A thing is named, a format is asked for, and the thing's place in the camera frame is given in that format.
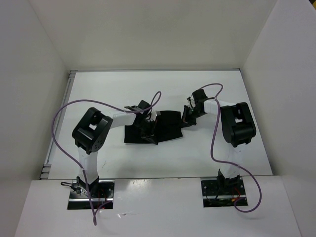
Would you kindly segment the black skirt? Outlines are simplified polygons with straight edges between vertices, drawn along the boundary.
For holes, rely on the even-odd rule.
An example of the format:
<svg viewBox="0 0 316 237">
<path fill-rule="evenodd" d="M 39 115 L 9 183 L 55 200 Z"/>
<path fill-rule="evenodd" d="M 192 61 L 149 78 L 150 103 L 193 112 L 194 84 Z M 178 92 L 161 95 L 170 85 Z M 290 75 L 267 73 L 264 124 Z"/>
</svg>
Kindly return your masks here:
<svg viewBox="0 0 316 237">
<path fill-rule="evenodd" d="M 155 128 L 156 140 L 144 140 L 140 137 L 140 130 L 134 125 L 124 127 L 124 143 L 127 144 L 155 144 L 183 137 L 181 132 L 180 111 L 160 111 Z"/>
</svg>

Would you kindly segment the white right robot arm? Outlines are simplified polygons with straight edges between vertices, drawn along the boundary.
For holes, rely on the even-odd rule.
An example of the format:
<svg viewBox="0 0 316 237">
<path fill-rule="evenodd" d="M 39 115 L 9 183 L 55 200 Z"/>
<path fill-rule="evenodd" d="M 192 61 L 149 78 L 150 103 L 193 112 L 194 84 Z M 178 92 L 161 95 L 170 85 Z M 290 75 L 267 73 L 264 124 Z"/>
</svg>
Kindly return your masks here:
<svg viewBox="0 0 316 237">
<path fill-rule="evenodd" d="M 233 104 L 218 100 L 215 97 L 194 99 L 190 96 L 188 105 L 184 106 L 182 127 L 196 125 L 197 118 L 205 114 L 216 115 L 216 122 L 210 147 L 211 159 L 222 166 L 218 170 L 216 188 L 222 194 L 228 194 L 240 180 L 240 169 L 243 150 L 256 136 L 256 127 L 245 102 Z M 229 153 L 226 158 L 214 157 L 215 138 L 218 128 L 222 129 L 222 136 L 229 144 Z"/>
</svg>

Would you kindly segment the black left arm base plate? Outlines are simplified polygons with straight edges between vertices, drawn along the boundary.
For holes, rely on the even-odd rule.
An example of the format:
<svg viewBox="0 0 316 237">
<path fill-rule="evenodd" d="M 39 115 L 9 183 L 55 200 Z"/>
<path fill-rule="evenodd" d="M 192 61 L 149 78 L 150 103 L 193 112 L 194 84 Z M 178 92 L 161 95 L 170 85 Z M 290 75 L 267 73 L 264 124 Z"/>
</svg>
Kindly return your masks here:
<svg viewBox="0 0 316 237">
<path fill-rule="evenodd" d="M 71 183 L 63 182 L 63 185 L 70 187 L 70 194 L 68 200 L 68 210 L 85 210 L 90 209 L 89 199 L 86 191 L 80 188 L 77 181 L 73 180 Z M 100 180 L 97 188 L 91 191 L 91 201 L 93 208 L 96 210 L 113 209 L 115 181 L 114 180 Z"/>
</svg>

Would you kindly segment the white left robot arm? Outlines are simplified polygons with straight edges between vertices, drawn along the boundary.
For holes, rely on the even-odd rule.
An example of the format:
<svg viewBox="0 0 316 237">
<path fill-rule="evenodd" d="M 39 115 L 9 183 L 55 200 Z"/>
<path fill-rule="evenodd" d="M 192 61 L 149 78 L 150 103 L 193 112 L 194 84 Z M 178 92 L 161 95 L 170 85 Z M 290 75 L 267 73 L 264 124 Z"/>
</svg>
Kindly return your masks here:
<svg viewBox="0 0 316 237">
<path fill-rule="evenodd" d="M 104 145 L 110 129 L 133 125 L 140 129 L 141 138 L 154 144 L 158 143 L 154 136 L 154 128 L 161 112 L 142 112 L 135 106 L 129 107 L 129 109 L 130 111 L 103 114 L 95 107 L 91 107 L 72 132 L 79 153 L 80 171 L 77 176 L 77 184 L 81 192 L 89 198 L 98 193 L 98 151 Z"/>
</svg>

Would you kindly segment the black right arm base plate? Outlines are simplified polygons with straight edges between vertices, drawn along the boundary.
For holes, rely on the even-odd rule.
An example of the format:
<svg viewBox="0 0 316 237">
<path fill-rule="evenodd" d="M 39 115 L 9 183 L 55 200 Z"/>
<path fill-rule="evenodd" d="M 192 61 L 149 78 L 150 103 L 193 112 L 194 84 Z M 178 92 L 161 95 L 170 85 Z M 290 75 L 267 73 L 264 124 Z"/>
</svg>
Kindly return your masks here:
<svg viewBox="0 0 316 237">
<path fill-rule="evenodd" d="M 215 178 L 201 179 L 200 183 L 204 208 L 230 207 L 236 200 L 237 206 L 248 206 L 242 179 L 236 186 L 225 189 L 220 189 Z"/>
</svg>

